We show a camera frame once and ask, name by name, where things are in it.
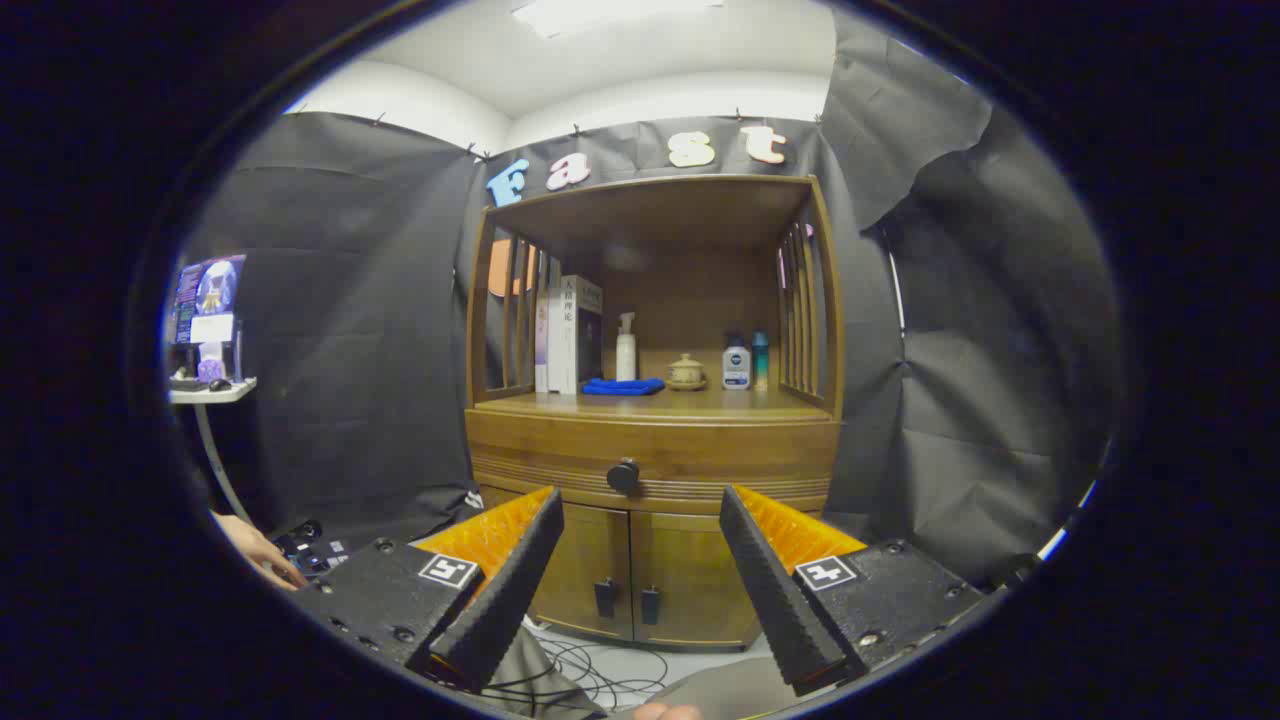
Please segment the round knob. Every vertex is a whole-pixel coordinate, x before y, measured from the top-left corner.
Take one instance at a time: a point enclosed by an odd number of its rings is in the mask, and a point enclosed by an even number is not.
[[[611,488],[622,495],[635,495],[640,488],[640,468],[631,459],[625,459],[622,462],[609,468],[609,473],[604,477],[604,480],[609,483]]]

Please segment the white pump bottle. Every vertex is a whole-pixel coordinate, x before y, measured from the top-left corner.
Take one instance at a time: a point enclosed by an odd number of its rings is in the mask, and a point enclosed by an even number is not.
[[[631,334],[631,320],[635,318],[635,313],[622,313],[618,315],[618,319],[622,320],[622,327],[618,328],[618,380],[636,379],[636,336]]]

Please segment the small teapot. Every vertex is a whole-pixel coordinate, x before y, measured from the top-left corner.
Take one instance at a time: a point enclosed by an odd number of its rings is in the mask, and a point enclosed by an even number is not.
[[[701,389],[705,384],[703,364],[689,357],[687,352],[681,352],[680,360],[667,365],[667,386],[672,389]]]

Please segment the black backdrop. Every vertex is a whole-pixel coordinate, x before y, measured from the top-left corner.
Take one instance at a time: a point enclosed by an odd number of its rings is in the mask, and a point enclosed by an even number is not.
[[[472,486],[447,307],[471,174],[435,138],[292,114],[209,202],[186,254],[248,254],[237,311],[259,378],[210,420],[260,527],[415,534],[458,511]]]
[[[1036,552],[1093,479],[1120,401],[1097,238],[1018,124],[968,85],[863,24],[837,23],[837,46],[817,123],[652,120],[480,161],[360,118],[275,122],[188,247],[251,255],[241,309],[261,386],[212,413],[251,512],[273,527],[312,515],[406,533],[456,515],[474,488],[463,340],[480,210],[493,202],[485,183],[526,159],[521,195],[535,197],[552,163],[585,152],[584,186],[817,176],[846,337],[828,519],[870,539],[909,537],[974,582]],[[890,133],[902,113],[915,120]],[[748,124],[787,138],[776,146],[783,164],[746,154]],[[673,168],[666,140],[689,131],[710,136],[716,159]],[[489,331],[493,352],[500,328]]]

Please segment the white ceiling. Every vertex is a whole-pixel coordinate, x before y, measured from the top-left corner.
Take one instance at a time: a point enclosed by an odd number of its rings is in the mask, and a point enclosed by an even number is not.
[[[547,40],[511,0],[460,3],[366,59],[448,82],[515,118],[552,102],[660,76],[712,70],[831,74],[831,10],[813,0],[724,0]]]

